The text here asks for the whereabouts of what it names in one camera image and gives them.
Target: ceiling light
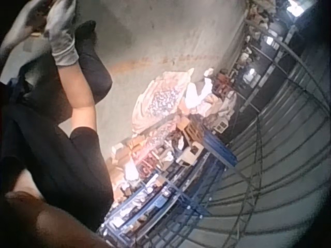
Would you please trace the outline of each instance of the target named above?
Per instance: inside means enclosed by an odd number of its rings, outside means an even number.
[[[271,38],[271,37],[267,37],[267,41],[266,42],[267,42],[268,45],[271,45],[274,42],[274,39]]]
[[[249,74],[253,75],[255,73],[255,70],[252,68],[249,70]]]

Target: gray floor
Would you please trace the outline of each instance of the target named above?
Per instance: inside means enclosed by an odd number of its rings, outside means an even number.
[[[111,92],[97,105],[105,158],[111,146],[131,135],[132,110],[149,82],[164,71],[195,68],[192,81],[209,67],[229,67],[242,36],[243,0],[84,0],[80,22],[97,21],[97,52],[113,78]],[[15,75],[42,41],[18,47],[2,77]],[[69,130],[70,122],[61,124]]]

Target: hand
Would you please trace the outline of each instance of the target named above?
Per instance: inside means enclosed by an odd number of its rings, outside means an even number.
[[[67,212],[25,192],[8,193],[6,202],[7,218],[10,222],[7,231],[15,232],[17,227],[20,227],[22,233],[19,235],[24,237],[19,238],[40,245],[34,247],[108,247],[96,234]]]
[[[13,49],[37,28],[45,25],[46,19],[38,10],[45,7],[48,2],[49,0],[32,0],[23,7],[3,41],[2,50]]]
[[[72,25],[75,8],[76,0],[57,0],[47,16],[45,36],[58,66],[70,66],[78,60]]]

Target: blue metal shelf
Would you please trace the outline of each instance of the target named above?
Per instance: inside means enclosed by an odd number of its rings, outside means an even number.
[[[110,225],[109,222],[118,216],[121,210],[128,207],[140,193],[146,190],[146,185],[142,185],[126,201],[108,214],[103,229],[100,231],[107,230],[107,235],[120,242],[118,247],[131,247],[137,241],[144,245],[148,239],[156,236],[159,236],[157,241],[163,240],[165,245],[168,245],[171,243],[171,238],[166,239],[166,236],[169,235],[170,231],[173,233],[171,237],[175,237],[180,234],[181,227],[184,225],[196,225],[200,218],[208,216],[210,213],[206,210],[206,206],[208,205],[208,199],[215,191],[215,182],[220,180],[225,165],[235,166],[237,159],[211,133],[206,134],[204,143],[206,143],[210,153],[204,150],[196,164],[189,167],[173,163],[169,167],[172,169],[171,172],[170,169],[165,172],[156,169],[153,175],[158,174],[165,179],[163,186],[148,198],[137,213],[124,220],[119,228]],[[164,196],[165,190],[170,192],[167,197]],[[147,220],[135,232],[127,233],[128,228],[146,213],[150,214]],[[195,221],[189,224],[194,216]],[[163,223],[162,227],[155,228],[160,221]],[[164,223],[166,223],[168,230],[161,235],[158,230],[164,229]],[[171,229],[171,226],[176,225],[175,230]]]

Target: glove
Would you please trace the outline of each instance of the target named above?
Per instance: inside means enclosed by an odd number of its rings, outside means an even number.
[[[46,19],[41,13],[47,10],[48,3],[49,0],[32,0],[27,3],[16,17],[1,48],[13,49],[29,37],[37,28],[45,25]]]
[[[47,16],[44,35],[48,37],[57,66],[70,66],[77,62],[72,20],[76,0],[57,0]]]

